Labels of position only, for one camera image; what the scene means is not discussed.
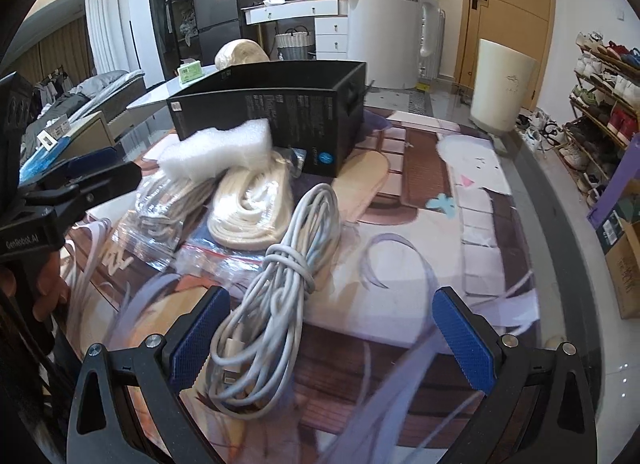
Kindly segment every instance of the usb cable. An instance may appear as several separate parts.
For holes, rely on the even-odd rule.
[[[224,414],[250,420],[270,411],[293,372],[304,299],[340,237],[338,202],[328,184],[302,197],[284,238],[267,248],[261,272],[211,340],[209,397]]]

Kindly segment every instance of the shoe box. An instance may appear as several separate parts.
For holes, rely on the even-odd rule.
[[[267,119],[271,141],[305,151],[302,171],[336,177],[364,120],[367,64],[271,61],[234,65],[167,100],[180,140],[205,128]]]
[[[622,319],[640,318],[640,180],[631,181],[596,229]]]

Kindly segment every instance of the finger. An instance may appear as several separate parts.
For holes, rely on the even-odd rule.
[[[38,298],[36,303],[33,305],[33,317],[37,321],[46,320],[47,317],[49,317],[49,314],[51,314],[58,305],[59,297],[60,292],[58,288],[50,288],[49,293],[46,296]]]
[[[6,267],[0,267],[0,288],[9,298],[15,295],[15,276]]]
[[[51,253],[47,263],[40,269],[36,287],[41,295],[46,296],[60,277],[60,252]]]
[[[69,301],[70,289],[69,289],[69,286],[64,281],[64,279],[61,278],[60,276],[58,277],[58,283],[56,284],[56,288],[58,289],[58,292],[60,294],[58,297],[58,301],[60,303],[67,303]]]

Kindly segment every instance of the white trash can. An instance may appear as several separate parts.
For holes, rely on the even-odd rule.
[[[495,135],[513,130],[537,63],[509,47],[480,40],[471,120]]]

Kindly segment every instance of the white drawer cabinet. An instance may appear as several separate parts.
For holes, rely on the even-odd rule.
[[[347,34],[349,19],[346,16],[336,18],[316,18],[316,35],[318,34]]]
[[[316,34],[317,52],[347,52],[347,36],[345,34]]]
[[[346,52],[316,52],[316,59],[347,59]]]
[[[299,0],[281,6],[260,6],[255,9],[245,9],[244,17],[247,24],[251,25],[288,18],[339,14],[338,7],[338,0]]]

